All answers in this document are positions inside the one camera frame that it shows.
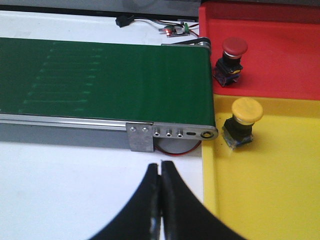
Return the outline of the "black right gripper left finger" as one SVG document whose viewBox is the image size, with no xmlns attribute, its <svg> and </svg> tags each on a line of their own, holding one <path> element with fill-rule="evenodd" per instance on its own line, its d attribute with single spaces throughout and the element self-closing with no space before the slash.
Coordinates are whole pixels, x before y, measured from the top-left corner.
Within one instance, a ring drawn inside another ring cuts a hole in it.
<svg viewBox="0 0 320 240">
<path fill-rule="evenodd" d="M 138 188 L 121 211 L 92 240 L 158 240 L 161 230 L 158 165 L 148 165 Z"/>
</svg>

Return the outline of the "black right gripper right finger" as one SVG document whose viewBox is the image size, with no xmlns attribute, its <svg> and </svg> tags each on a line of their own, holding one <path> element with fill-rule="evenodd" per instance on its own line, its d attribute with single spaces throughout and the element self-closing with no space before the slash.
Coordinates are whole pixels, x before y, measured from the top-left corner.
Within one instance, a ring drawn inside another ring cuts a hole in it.
<svg viewBox="0 0 320 240">
<path fill-rule="evenodd" d="M 161 204 L 167 240 L 244 239 L 197 199 L 172 161 L 161 163 Z"/>
</svg>

